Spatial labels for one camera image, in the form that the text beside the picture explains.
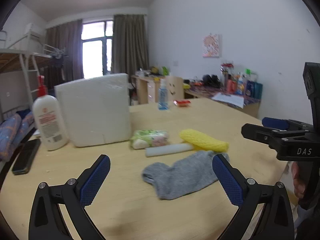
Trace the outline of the person's right hand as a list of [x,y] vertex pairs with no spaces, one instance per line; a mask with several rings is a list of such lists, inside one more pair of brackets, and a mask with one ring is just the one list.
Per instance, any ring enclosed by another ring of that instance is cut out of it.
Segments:
[[300,168],[296,162],[292,163],[291,166],[294,194],[297,198],[302,199],[305,193],[305,183],[300,177]]

